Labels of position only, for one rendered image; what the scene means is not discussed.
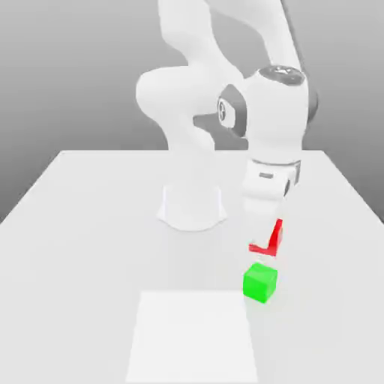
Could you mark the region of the small green cube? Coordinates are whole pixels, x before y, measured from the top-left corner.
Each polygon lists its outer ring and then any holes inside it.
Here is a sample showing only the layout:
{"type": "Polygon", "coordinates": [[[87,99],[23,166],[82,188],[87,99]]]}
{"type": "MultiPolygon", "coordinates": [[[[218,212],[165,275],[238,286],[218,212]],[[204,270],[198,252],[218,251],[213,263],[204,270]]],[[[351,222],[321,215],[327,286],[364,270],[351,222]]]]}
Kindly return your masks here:
{"type": "Polygon", "coordinates": [[[265,304],[275,292],[278,271],[272,267],[255,262],[243,277],[244,296],[265,304]]]}

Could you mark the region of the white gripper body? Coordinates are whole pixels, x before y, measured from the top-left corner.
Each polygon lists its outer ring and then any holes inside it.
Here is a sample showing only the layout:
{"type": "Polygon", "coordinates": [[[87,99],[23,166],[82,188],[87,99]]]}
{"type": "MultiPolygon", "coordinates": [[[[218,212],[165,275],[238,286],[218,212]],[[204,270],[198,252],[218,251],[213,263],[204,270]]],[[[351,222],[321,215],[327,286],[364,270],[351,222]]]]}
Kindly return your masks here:
{"type": "Polygon", "coordinates": [[[261,248],[269,246],[284,199],[260,199],[243,197],[245,232],[247,240],[261,248]]]}

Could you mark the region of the small red cube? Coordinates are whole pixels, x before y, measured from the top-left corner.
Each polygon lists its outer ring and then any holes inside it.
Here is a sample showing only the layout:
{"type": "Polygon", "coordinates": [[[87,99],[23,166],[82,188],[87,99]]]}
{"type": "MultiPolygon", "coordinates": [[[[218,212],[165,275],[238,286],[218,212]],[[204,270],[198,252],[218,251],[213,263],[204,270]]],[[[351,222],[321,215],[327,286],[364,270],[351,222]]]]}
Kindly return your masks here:
{"type": "Polygon", "coordinates": [[[278,218],[269,239],[268,247],[262,248],[254,243],[250,243],[248,250],[253,253],[276,257],[278,248],[283,238],[283,220],[278,218]]]}

